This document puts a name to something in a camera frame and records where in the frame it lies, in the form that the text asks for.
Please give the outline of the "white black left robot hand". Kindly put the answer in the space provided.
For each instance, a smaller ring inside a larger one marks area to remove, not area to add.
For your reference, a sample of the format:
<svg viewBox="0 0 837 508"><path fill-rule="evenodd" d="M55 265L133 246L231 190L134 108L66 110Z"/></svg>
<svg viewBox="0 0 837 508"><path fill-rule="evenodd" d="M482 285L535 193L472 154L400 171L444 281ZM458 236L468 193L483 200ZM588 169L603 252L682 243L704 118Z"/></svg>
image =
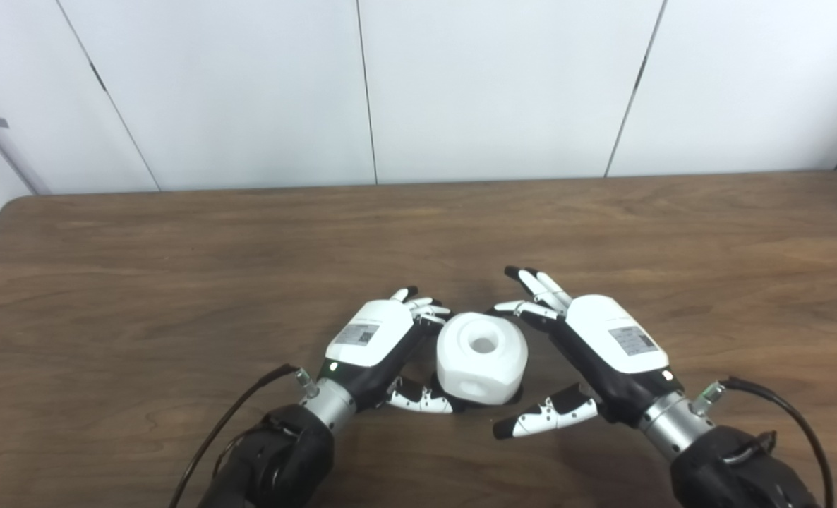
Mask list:
<svg viewBox="0 0 837 508"><path fill-rule="evenodd" d="M402 369L428 338L435 338L453 312L432 297L402 287L387 299L364 303L325 351L319 383L345 391L356 412L392 403L408 411L451 411L444 396L402 377Z"/></svg>

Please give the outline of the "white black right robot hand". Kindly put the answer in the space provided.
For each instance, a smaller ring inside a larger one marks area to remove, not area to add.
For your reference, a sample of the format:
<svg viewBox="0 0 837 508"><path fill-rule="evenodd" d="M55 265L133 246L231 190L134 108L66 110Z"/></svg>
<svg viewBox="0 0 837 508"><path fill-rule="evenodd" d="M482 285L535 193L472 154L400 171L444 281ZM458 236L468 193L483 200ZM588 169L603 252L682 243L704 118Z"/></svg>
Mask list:
<svg viewBox="0 0 837 508"><path fill-rule="evenodd" d="M490 315L517 316L544 332L581 375L578 383L493 425L497 440L531 436L593 417L634 428L648 409L683 386L667 353L612 297L573 297L545 272L508 266L529 301L496 303Z"/></svg>

